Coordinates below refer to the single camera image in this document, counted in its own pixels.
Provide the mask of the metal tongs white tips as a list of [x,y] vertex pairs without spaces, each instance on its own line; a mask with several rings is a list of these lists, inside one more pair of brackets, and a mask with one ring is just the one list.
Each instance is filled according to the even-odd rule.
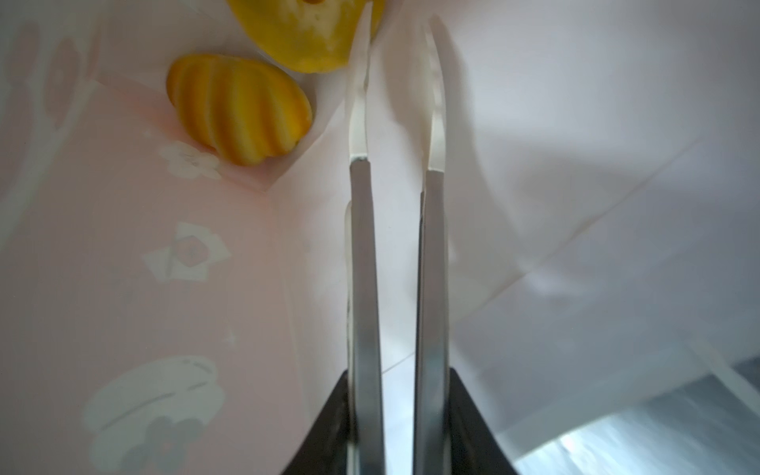
[[451,471],[447,92],[431,5],[384,34],[364,2],[346,70],[348,402],[353,474],[382,474],[392,366],[414,355],[411,471]]

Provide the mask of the red white paper bag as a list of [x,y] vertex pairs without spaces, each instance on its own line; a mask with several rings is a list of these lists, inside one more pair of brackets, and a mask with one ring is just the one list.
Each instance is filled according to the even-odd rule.
[[[759,470],[759,5],[431,5],[449,357],[522,474]],[[348,364],[346,75],[240,168],[183,130],[224,1],[1,5],[1,470],[279,474]],[[386,470],[409,474],[414,355]]]

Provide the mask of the yellow shell madeleine bread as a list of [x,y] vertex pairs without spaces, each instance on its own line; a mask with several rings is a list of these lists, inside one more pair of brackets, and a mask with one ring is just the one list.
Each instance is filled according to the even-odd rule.
[[170,65],[165,88],[187,134],[235,165],[285,156],[312,128],[306,93],[265,61],[182,55]]

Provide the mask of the yellow round bun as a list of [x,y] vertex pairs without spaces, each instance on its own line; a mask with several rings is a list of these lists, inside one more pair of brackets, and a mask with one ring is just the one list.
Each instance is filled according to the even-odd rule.
[[277,63],[300,73],[328,73],[350,62],[364,1],[229,0],[249,38]]

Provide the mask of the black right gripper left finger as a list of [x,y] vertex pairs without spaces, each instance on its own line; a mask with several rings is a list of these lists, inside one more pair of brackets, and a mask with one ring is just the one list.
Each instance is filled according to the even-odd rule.
[[350,405],[348,372],[334,386],[302,445],[295,452],[282,475],[346,475]]

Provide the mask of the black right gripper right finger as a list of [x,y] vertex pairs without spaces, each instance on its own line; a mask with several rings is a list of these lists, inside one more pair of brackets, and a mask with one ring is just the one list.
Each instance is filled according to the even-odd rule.
[[449,369],[453,475],[518,475],[454,368]]

